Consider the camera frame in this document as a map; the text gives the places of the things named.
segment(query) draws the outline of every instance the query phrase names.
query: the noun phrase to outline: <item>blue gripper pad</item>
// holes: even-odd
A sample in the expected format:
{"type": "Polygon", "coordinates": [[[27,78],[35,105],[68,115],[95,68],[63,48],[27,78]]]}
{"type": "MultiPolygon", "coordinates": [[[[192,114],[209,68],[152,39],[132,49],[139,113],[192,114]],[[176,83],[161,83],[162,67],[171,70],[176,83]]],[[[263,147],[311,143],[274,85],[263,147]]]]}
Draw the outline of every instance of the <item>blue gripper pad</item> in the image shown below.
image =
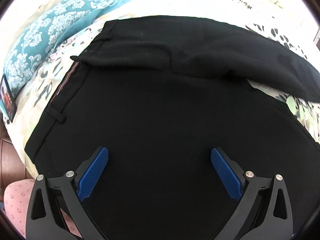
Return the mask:
{"type": "Polygon", "coordinates": [[[109,152],[103,147],[79,180],[77,196],[81,202],[90,197],[108,160],[109,152]]]}
{"type": "Polygon", "coordinates": [[[211,163],[229,196],[239,201],[242,197],[241,182],[216,148],[211,151],[211,163]]]}

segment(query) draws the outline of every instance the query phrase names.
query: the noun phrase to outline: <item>smartphone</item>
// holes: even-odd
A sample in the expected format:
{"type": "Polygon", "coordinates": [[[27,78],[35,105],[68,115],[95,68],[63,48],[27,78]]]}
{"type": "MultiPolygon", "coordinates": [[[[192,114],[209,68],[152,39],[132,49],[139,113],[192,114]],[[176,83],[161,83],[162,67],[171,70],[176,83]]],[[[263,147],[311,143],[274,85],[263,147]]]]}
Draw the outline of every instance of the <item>smartphone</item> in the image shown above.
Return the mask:
{"type": "Polygon", "coordinates": [[[0,83],[0,98],[4,104],[6,114],[9,117],[9,120],[12,122],[17,112],[17,105],[13,99],[7,77],[5,75],[2,76],[0,83]]]}

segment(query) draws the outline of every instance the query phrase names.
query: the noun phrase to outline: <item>silver rivet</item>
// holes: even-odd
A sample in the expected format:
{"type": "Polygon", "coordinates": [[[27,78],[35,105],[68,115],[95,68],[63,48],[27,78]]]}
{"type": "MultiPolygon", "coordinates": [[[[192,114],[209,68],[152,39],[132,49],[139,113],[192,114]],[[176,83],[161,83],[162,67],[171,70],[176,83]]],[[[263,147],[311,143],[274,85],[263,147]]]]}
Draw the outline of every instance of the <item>silver rivet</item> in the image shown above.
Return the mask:
{"type": "Polygon", "coordinates": [[[42,174],[40,174],[38,177],[37,177],[37,180],[41,181],[43,180],[44,176],[42,174]]]}
{"type": "Polygon", "coordinates": [[[74,173],[73,171],[68,171],[68,172],[66,173],[66,176],[67,176],[68,178],[71,178],[71,177],[73,177],[74,174],[75,174],[75,173],[74,173]]]}
{"type": "Polygon", "coordinates": [[[280,174],[277,174],[277,175],[276,175],[276,179],[277,179],[277,180],[282,180],[283,178],[282,178],[282,176],[281,176],[280,174]]]}
{"type": "Polygon", "coordinates": [[[254,176],[254,174],[253,174],[252,171],[247,171],[247,172],[245,173],[245,175],[246,175],[247,177],[249,177],[249,178],[252,178],[252,177],[254,176]]]}

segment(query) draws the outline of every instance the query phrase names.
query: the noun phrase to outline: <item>bed sheet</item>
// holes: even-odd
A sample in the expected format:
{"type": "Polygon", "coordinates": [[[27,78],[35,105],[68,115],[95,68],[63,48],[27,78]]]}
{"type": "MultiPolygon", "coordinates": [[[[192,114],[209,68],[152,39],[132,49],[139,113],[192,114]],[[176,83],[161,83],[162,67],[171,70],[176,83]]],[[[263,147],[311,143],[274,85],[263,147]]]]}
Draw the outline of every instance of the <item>bed sheet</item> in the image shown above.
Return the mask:
{"type": "MultiPolygon", "coordinates": [[[[18,110],[13,123],[7,125],[7,130],[21,160],[33,177],[36,177],[38,173],[25,153],[24,147],[52,94],[72,65],[73,61],[70,56],[79,55],[100,33],[106,21],[151,15],[196,16],[227,22],[279,41],[283,46],[304,57],[315,67],[319,67],[317,65],[317,61],[320,59],[319,51],[313,50],[309,44],[300,42],[295,36],[287,34],[285,29],[274,21],[248,10],[247,6],[239,0],[130,1],[95,20],[92,25],[58,46],[56,51],[46,58],[46,61],[42,63],[18,95],[16,99],[18,110]]],[[[315,141],[319,142],[320,104],[306,102],[271,87],[249,82],[254,88],[285,102],[292,114],[297,117],[315,141]]]]}

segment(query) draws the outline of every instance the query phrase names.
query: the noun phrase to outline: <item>pink fabric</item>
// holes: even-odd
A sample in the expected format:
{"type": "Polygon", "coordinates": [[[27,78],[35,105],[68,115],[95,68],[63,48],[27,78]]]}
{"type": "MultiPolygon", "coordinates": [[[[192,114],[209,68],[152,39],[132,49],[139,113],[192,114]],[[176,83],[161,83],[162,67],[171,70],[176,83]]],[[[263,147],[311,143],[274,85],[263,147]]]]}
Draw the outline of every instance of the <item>pink fabric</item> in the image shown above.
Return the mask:
{"type": "MultiPolygon", "coordinates": [[[[4,191],[4,210],[11,223],[26,238],[26,219],[34,179],[25,179],[10,184],[4,191]]],[[[64,212],[62,215],[71,233],[80,236],[76,225],[64,212]]]]}

